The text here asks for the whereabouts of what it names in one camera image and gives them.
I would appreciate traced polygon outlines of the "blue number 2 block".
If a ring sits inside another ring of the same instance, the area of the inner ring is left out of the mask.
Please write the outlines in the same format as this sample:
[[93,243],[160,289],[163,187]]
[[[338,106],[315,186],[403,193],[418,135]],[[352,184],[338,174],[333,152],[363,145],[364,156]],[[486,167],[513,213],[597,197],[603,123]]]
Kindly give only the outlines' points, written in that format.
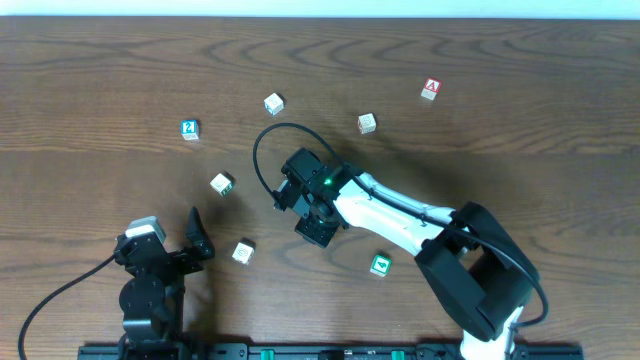
[[199,140],[200,131],[196,119],[183,120],[180,124],[180,133],[187,141]]

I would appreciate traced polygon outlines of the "red letter A block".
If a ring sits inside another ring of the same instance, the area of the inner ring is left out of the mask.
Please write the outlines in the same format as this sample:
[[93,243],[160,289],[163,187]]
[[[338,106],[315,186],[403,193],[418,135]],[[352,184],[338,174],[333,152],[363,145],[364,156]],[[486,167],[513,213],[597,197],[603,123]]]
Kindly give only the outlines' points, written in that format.
[[441,86],[442,82],[440,80],[428,78],[421,91],[421,96],[425,99],[433,101],[439,93]]

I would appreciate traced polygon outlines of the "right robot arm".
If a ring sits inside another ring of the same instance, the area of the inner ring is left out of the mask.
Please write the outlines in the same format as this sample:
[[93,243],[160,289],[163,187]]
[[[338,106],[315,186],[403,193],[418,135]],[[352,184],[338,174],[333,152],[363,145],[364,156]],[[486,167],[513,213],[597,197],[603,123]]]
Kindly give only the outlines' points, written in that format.
[[336,168],[301,148],[282,166],[275,208],[293,210],[296,232],[326,247],[338,228],[369,230],[411,254],[445,312],[462,328],[464,359],[510,359],[519,317],[539,274],[496,218],[469,202],[422,203],[349,164]]

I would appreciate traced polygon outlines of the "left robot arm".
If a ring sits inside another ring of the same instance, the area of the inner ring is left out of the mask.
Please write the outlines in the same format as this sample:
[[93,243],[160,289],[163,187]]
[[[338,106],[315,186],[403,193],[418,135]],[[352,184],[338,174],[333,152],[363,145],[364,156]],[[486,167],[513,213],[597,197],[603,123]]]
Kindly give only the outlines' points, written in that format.
[[198,356],[198,346],[183,334],[184,278],[202,271],[215,248],[195,207],[189,212],[185,238],[188,246],[167,251],[166,233],[155,216],[132,221],[117,237],[114,260],[132,276],[119,295],[128,339],[119,347],[122,359]]

